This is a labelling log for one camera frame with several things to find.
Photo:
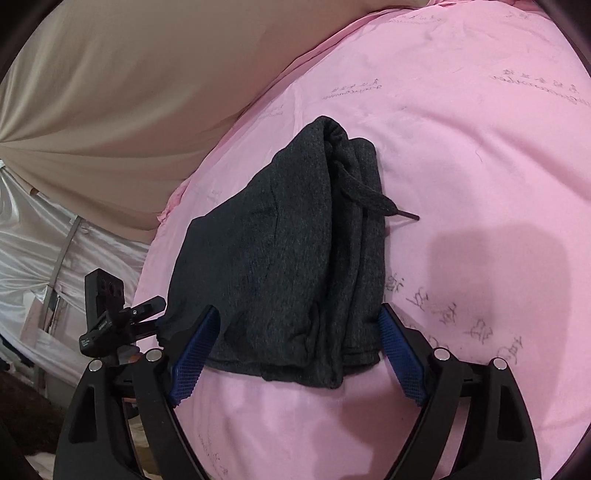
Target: white tent fabric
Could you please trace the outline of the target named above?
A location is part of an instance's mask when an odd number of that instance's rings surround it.
[[[56,311],[51,336],[38,328],[38,317],[26,322],[27,314],[33,298],[43,303],[76,215],[41,194],[30,195],[2,166],[0,335],[49,374],[76,385],[89,361],[78,349],[86,331],[84,276],[96,268],[116,275],[131,302],[148,246],[81,220],[56,278],[65,307]]]

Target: fabric fold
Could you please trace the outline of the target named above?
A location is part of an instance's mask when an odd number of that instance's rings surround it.
[[[373,144],[317,118],[241,192],[191,222],[158,340],[211,304],[222,334],[210,367],[338,387],[379,361],[384,214],[397,211]]]

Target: pink fabric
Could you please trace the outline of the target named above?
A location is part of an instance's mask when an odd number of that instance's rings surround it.
[[[136,301],[166,297],[191,219],[319,115],[371,140],[385,193],[421,215],[388,220],[385,299],[463,360],[508,360],[550,479],[591,422],[591,80],[542,15],[442,2],[372,17],[317,49],[191,176]],[[381,480],[418,414],[384,362],[335,391],[206,369],[176,412],[227,480]]]

